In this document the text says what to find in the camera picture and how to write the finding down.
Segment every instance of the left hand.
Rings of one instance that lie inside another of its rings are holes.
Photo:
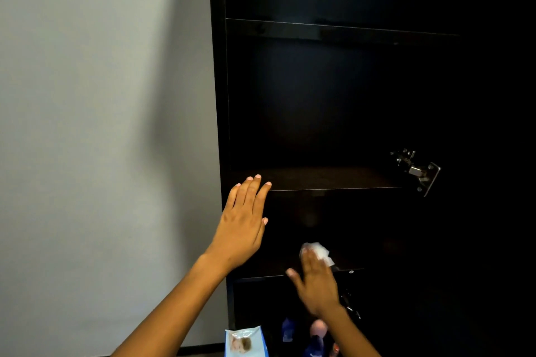
[[[231,189],[214,239],[205,252],[222,262],[227,273],[244,264],[260,247],[268,223],[263,218],[264,201],[272,184],[265,183],[257,193],[259,186],[260,175],[256,175]]]

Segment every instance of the dark wooden cabinet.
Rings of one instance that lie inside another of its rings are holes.
[[[442,298],[441,277],[456,278],[449,294],[473,283],[458,269],[473,249],[447,221],[477,77],[472,0],[211,0],[211,10],[222,203],[250,175],[273,184],[263,244],[227,278],[229,326],[261,324],[271,355],[296,353],[278,341],[286,316],[305,315],[284,273],[318,241],[384,357],[412,344],[433,354],[426,322],[457,319],[431,312],[458,305]],[[443,168],[426,198],[396,162],[411,159],[404,149],[429,176]]]

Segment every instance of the right hand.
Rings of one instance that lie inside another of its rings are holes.
[[[303,281],[296,271],[289,268],[286,273],[292,280],[298,296],[307,310],[314,316],[323,319],[323,316],[339,307],[339,292],[337,283],[333,278],[331,268],[316,257],[313,250],[305,248],[301,255],[303,266]]]

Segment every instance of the gray wall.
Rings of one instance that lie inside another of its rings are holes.
[[[109,355],[209,244],[213,77],[209,0],[0,0],[2,355]]]

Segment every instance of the white wipe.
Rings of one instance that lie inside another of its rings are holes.
[[[323,245],[321,245],[320,243],[304,243],[302,245],[302,248],[300,250],[300,257],[301,257],[301,253],[303,252],[303,249],[305,247],[309,247],[310,249],[312,249],[315,254],[316,254],[316,258],[317,259],[323,259],[324,262],[327,264],[328,267],[334,265],[335,263],[333,262],[333,260],[331,258],[328,257],[329,255],[329,251],[327,251],[327,248],[325,248]]]

